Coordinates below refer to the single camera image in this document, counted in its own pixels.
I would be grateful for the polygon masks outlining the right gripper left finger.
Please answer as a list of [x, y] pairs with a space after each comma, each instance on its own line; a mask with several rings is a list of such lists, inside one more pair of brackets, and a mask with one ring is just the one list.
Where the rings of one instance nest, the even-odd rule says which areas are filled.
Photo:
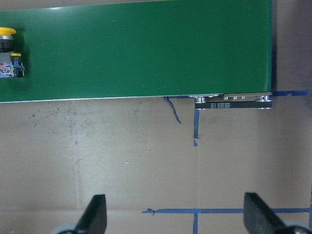
[[105, 194], [94, 195], [74, 228], [75, 234], [104, 234], [107, 227]]

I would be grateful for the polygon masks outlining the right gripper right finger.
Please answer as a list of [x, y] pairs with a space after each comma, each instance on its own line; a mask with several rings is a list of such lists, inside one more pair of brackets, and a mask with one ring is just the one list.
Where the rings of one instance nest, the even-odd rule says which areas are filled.
[[245, 193], [243, 222], [250, 234], [289, 234], [290, 229], [257, 193]]

